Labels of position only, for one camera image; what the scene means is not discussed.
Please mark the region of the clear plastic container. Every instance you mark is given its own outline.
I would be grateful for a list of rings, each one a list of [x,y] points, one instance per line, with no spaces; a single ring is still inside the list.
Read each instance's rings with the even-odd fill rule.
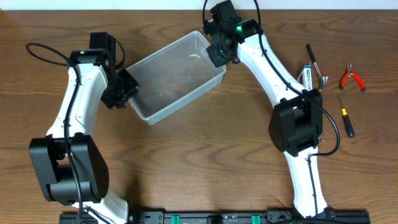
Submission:
[[[226,66],[214,66],[209,46],[193,31],[126,69],[139,84],[129,102],[142,120],[154,125],[221,83]]]

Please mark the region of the white blue product box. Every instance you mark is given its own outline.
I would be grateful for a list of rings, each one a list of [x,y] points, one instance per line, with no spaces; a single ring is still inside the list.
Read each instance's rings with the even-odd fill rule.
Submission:
[[[297,80],[305,87],[307,91],[313,89],[312,67],[310,63],[303,66],[303,70],[299,74]]]

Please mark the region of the small black-handled hammer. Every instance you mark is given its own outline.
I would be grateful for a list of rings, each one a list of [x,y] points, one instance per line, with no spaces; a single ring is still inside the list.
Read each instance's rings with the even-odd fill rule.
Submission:
[[[309,57],[310,57],[310,59],[311,59],[311,61],[312,61],[312,63],[313,63],[313,66],[315,67],[315,71],[316,71],[317,76],[318,76],[318,79],[319,79],[318,91],[319,91],[319,92],[322,92],[322,91],[326,88],[326,86],[327,86],[328,77],[322,75],[322,73],[321,73],[321,71],[320,71],[320,69],[319,69],[319,66],[318,66],[318,64],[317,64],[315,55],[313,54],[311,45],[310,45],[310,44],[307,44],[307,45],[306,45],[306,49],[307,49],[307,52],[308,52],[308,54],[309,54]]]

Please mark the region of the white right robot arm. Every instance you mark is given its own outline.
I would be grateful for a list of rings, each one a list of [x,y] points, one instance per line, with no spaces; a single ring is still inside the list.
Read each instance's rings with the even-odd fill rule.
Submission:
[[[294,186],[294,208],[304,218],[326,210],[316,154],[323,134],[322,96],[308,90],[282,65],[254,19],[242,20],[231,1],[222,1],[203,20],[213,43],[208,56],[216,67],[244,64],[264,89],[272,105],[269,135],[284,154]]]

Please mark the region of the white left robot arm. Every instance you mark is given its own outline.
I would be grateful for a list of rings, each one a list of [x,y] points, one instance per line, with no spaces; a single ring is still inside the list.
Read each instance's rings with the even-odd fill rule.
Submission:
[[[60,223],[131,223],[127,201],[109,189],[108,166],[93,139],[100,103],[124,108],[139,84],[116,62],[112,35],[93,32],[87,50],[64,56],[68,85],[53,125],[33,138],[29,154],[46,200],[77,208]]]

